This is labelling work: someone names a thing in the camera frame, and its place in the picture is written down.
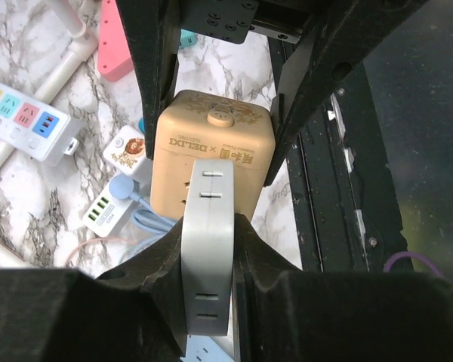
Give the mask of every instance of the pink cable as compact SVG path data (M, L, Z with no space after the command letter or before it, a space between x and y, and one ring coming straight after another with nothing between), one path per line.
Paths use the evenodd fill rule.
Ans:
M437 277L444 278L443 274L439 271L439 269L436 267L436 265L429 260L427 257L425 257L422 254L416 253L415 251L400 251L399 253L393 254L387 261L386 264L384 264L383 272L387 273L391 271L391 268L393 267L394 263L397 262L400 259L404 258L412 258L419 260L423 264L425 264L430 270L436 275Z
M63 263L64 266L67 265L70 262L70 260L74 256L74 254L76 254L77 251L79 249L81 249L82 247L85 247L86 245L89 245L89 244L98 243L99 241L113 241L113 240L122 241L123 243L131 244L131 245L136 245L135 242L133 242L131 240L128 240L128 239L123 239L123 238L112 238L111 237L111 238L94 238L94 239L90 239L90 240L84 241L83 243L80 243L74 249L72 249L72 251L67 256L66 261Z

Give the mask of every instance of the white tape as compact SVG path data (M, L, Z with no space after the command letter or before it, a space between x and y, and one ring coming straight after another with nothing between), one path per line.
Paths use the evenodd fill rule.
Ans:
M226 336L233 269L233 162L196 160L181 235L188 334Z

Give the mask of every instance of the marble surface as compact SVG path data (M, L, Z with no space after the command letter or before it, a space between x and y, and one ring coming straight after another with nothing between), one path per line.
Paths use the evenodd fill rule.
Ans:
M72 1L93 29L100 3ZM40 0L0 0L0 81L33 94L60 61L69 37ZM177 91L194 89L270 107L275 96L267 40L250 34L242 45L199 37L180 52ZM0 241L38 267L63 266L70 251L93 238L81 222L89 204L114 173L102 151L125 124L141 117L134 73L116 83L102 79L97 53L71 78L52 103L86 122L74 156L47 168L14 152L0 170ZM290 185L283 165L274 184L263 190L252 224L259 235L300 267ZM128 225L123 238L140 241ZM97 276L117 265L129 245L103 242L83 248L70 267Z

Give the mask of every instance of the power button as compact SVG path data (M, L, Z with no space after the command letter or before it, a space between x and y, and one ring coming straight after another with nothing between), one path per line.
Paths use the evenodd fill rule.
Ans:
M210 111L206 117L208 123L217 127L232 127L233 116L225 112Z

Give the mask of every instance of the beige power socket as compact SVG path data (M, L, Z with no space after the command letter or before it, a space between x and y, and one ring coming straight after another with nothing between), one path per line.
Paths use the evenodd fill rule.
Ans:
M182 90L159 116L151 206L161 216L181 218L195 159L224 158L235 163L235 212L251 220L274 148L264 107Z

